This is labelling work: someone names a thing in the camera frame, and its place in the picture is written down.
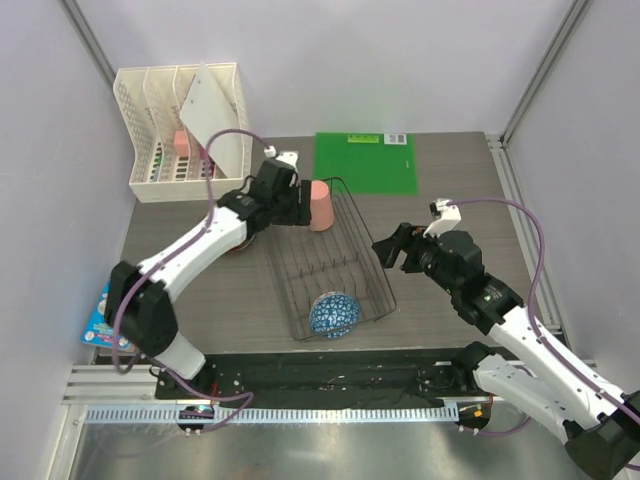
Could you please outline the pink plastic cup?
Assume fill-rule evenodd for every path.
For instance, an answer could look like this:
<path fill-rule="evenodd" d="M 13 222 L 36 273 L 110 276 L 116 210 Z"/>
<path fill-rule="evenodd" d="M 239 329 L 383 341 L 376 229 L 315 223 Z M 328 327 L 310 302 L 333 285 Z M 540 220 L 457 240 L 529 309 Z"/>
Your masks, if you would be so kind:
<path fill-rule="evenodd" d="M 335 219 L 329 186 L 321 180 L 311 182 L 310 229 L 322 232 L 329 229 Z"/>

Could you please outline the red floral plate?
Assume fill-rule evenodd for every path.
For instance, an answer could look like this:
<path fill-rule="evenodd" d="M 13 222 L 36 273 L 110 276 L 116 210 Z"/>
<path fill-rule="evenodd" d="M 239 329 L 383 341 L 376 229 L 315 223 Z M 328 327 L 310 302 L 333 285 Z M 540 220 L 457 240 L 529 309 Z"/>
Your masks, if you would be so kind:
<path fill-rule="evenodd" d="M 234 253 L 238 253 L 241 252 L 243 250 L 245 250 L 246 248 L 248 248 L 255 240 L 256 236 L 250 236 L 249 238 L 245 239 L 240 245 L 235 246 L 231 249 L 229 249 L 227 251 L 227 254 L 234 254 Z"/>

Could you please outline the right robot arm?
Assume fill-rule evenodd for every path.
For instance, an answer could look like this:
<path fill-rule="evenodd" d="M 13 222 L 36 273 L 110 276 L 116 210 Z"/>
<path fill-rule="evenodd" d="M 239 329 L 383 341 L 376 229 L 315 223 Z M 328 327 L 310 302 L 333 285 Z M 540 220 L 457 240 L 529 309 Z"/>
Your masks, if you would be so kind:
<path fill-rule="evenodd" d="M 481 249 L 464 231 L 438 236 L 402 223 L 372 248 L 381 265 L 400 253 L 405 273 L 421 273 L 446 291 L 468 324 L 505 347 L 526 369 L 476 342 L 451 371 L 457 391 L 493 393 L 547 428 L 593 479 L 613 479 L 639 453 L 639 395 L 606 380 L 531 315 L 522 298 L 485 270 Z"/>

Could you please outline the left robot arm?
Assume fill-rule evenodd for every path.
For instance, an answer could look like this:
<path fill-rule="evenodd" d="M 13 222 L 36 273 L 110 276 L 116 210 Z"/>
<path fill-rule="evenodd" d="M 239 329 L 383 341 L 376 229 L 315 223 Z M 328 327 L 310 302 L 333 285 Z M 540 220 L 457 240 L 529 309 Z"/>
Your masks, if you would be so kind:
<path fill-rule="evenodd" d="M 205 356 L 180 333 L 173 302 L 214 261 L 272 225 L 310 224 L 311 182 L 300 178 L 298 153 L 265 159 L 247 191 L 225 193 L 205 218 L 158 254 L 111 271 L 105 322 L 146 357 L 175 372 L 190 398 L 205 397 L 213 375 Z"/>

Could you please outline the green cutting mat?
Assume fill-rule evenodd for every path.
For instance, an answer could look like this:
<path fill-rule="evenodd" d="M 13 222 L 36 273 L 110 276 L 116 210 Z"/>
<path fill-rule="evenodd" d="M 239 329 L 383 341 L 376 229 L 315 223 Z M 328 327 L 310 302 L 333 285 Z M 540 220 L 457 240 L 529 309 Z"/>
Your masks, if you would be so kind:
<path fill-rule="evenodd" d="M 315 135 L 313 177 L 338 177 L 354 194 L 415 196 L 414 137 L 406 133 Z"/>

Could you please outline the blue patterned bowl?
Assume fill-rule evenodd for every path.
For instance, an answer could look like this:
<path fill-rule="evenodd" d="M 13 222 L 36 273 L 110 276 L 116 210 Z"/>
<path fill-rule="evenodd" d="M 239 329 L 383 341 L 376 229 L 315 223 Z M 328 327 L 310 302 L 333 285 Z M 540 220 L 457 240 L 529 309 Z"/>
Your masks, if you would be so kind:
<path fill-rule="evenodd" d="M 337 339 L 350 333 L 359 322 L 361 308 L 358 301 L 343 292 L 327 292 L 311 306 L 311 331 L 328 339 Z"/>

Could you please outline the white board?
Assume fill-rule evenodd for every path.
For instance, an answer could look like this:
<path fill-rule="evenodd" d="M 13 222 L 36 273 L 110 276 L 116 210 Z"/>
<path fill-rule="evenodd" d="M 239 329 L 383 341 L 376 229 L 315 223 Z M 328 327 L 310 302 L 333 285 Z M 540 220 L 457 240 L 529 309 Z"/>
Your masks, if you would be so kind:
<path fill-rule="evenodd" d="M 196 70 L 180 118 L 227 179 L 242 176 L 243 150 L 240 135 L 227 133 L 211 144 L 219 131 L 238 129 L 239 120 L 210 68 L 201 62 Z"/>

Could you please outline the white file organizer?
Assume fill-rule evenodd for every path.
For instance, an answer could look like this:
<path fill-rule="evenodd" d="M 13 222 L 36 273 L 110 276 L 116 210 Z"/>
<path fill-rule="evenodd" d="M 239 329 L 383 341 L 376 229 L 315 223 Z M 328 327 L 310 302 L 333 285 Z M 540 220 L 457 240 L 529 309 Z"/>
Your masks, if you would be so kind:
<path fill-rule="evenodd" d="M 247 136 L 249 116 L 236 63 L 206 64 L 239 120 L 238 129 L 216 133 L 240 135 L 243 163 L 239 179 L 227 179 L 180 118 L 198 65 L 122 68 L 113 93 L 129 133 L 135 159 L 129 185 L 142 203 L 204 200 L 241 186 L 251 171 L 253 140 Z M 179 158 L 173 147 L 176 130 L 189 137 L 190 155 Z"/>

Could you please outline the pink box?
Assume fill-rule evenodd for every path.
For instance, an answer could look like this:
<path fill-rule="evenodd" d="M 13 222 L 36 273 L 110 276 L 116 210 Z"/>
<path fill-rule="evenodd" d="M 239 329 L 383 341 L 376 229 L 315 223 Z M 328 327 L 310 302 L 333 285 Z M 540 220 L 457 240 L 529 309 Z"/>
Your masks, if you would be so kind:
<path fill-rule="evenodd" d="M 190 155 L 189 137 L 185 130 L 176 130 L 173 138 L 173 147 L 179 158 L 188 158 Z"/>

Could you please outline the blue printed booklet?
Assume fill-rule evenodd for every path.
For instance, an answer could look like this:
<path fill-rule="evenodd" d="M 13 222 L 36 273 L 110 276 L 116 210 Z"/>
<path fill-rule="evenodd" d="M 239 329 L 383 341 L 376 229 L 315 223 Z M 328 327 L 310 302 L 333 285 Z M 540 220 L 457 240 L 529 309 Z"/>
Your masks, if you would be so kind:
<path fill-rule="evenodd" d="M 109 283 L 106 283 L 84 331 L 80 335 L 80 341 L 86 345 L 107 349 L 113 347 L 113 328 L 104 319 L 108 292 Z"/>

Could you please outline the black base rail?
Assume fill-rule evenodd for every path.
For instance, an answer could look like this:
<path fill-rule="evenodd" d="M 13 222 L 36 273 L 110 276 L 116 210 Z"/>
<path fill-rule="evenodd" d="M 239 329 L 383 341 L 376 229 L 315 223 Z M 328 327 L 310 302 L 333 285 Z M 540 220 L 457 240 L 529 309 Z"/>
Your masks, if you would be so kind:
<path fill-rule="evenodd" d="M 485 397 L 459 349 L 210 354 L 187 384 L 199 393 L 252 392 L 252 408 L 342 410 L 439 407 Z"/>

